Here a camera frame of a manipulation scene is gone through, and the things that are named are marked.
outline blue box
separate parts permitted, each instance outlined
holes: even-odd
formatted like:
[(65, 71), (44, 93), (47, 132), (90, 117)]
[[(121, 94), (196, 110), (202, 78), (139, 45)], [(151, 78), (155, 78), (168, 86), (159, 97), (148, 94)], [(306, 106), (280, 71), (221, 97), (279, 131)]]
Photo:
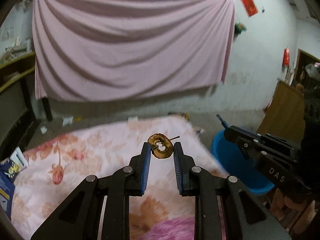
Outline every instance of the blue box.
[(0, 172), (0, 205), (11, 220), (11, 207), (15, 185)]

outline orange flower pattern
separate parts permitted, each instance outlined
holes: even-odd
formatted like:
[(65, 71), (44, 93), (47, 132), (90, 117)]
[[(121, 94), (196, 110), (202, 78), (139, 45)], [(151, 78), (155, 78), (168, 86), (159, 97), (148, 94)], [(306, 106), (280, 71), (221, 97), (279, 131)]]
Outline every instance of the orange flower pattern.
[[(30, 239), (86, 176), (109, 176), (128, 165), (154, 133), (169, 138), (180, 135), (177, 141), (197, 165), (212, 174), (226, 175), (200, 143), (192, 125), (179, 117), (117, 122), (74, 131), (24, 152), (29, 167), (15, 180), (12, 223), (25, 239)], [(160, 160), (151, 155), (145, 195), (130, 198), (131, 239), (144, 239), (166, 221), (193, 216), (194, 198), (179, 195), (172, 157)]]

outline brown panel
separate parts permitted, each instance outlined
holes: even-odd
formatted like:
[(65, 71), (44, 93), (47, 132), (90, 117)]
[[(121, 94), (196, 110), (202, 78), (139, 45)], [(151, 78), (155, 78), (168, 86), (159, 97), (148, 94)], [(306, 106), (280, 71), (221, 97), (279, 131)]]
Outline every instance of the brown panel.
[(279, 81), (272, 103), (262, 120), (258, 133), (270, 133), (300, 143), (304, 133), (303, 94)]

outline hanging fabric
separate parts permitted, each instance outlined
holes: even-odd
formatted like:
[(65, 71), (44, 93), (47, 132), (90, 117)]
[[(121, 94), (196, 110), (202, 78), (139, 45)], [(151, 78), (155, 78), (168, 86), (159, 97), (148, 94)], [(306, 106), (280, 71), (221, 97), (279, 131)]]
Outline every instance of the hanging fabric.
[(223, 82), (235, 0), (34, 0), (36, 98), (110, 101)]

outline red object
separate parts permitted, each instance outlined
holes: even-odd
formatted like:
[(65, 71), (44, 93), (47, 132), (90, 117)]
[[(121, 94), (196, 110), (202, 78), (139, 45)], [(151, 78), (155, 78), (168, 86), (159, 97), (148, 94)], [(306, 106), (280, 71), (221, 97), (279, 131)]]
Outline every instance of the red object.
[(253, 0), (241, 0), (241, 1), (244, 5), (245, 9), (247, 10), (249, 17), (258, 13), (258, 9), (257, 9), (256, 5), (254, 4)]
[(290, 51), (289, 51), (289, 48), (285, 48), (284, 54), (283, 54), (282, 66), (289, 67), (289, 65), (290, 65)]

